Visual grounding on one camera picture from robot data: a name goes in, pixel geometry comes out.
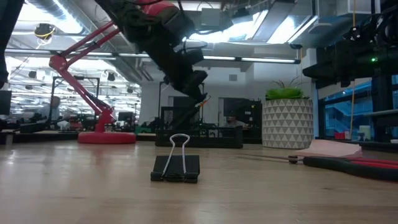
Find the planter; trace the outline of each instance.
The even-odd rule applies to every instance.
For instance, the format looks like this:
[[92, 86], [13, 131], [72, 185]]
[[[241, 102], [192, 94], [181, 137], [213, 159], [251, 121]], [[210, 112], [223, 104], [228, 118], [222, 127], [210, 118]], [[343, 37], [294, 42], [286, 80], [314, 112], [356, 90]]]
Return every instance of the planter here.
[[306, 149], [313, 139], [312, 100], [269, 100], [262, 109], [262, 145]]

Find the wooden tabletop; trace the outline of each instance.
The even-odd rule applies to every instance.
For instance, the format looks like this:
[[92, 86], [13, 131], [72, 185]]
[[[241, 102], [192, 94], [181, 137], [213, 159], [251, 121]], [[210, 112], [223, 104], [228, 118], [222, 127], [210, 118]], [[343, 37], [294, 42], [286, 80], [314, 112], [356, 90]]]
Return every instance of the wooden tabletop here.
[[[79, 145], [75, 141], [0, 146], [0, 222], [397, 223], [398, 184], [239, 153], [291, 151], [187, 149], [200, 155], [198, 184], [151, 182], [156, 155], [170, 148]], [[365, 152], [366, 157], [397, 155]]]

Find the pink paper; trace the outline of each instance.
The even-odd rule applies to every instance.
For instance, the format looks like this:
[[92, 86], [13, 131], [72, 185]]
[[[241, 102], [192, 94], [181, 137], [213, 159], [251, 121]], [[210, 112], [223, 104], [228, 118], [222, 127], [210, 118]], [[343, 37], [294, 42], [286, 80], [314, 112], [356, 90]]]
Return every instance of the pink paper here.
[[361, 146], [327, 140], [313, 140], [308, 149], [294, 152], [295, 156], [328, 156], [362, 158]]

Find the binder clip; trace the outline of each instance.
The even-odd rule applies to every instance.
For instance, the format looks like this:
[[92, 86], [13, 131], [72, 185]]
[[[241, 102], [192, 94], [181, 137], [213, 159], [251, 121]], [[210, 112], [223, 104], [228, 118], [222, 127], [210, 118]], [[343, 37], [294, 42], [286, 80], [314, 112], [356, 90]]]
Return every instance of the binder clip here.
[[[173, 156], [175, 143], [173, 138], [186, 137], [187, 140], [182, 144], [182, 155]], [[173, 148], [169, 156], [157, 156], [154, 170], [150, 173], [151, 181], [185, 182], [197, 183], [200, 173], [199, 155], [185, 155], [185, 145], [190, 140], [186, 134], [174, 134], [170, 137]]]

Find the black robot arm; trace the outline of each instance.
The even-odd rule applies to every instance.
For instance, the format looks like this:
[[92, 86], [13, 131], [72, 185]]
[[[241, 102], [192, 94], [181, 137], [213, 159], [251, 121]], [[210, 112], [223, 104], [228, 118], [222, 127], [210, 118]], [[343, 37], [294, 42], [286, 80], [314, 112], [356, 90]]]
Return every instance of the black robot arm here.
[[174, 47], [184, 37], [196, 32], [193, 22], [177, 7], [165, 7], [156, 16], [146, 14], [138, 4], [145, 1], [95, 0], [119, 27], [128, 41], [137, 45], [140, 52], [146, 52], [164, 72], [170, 85], [189, 97], [203, 101], [199, 85], [207, 77], [204, 71], [193, 71], [193, 64], [203, 60], [200, 49], [184, 54]]

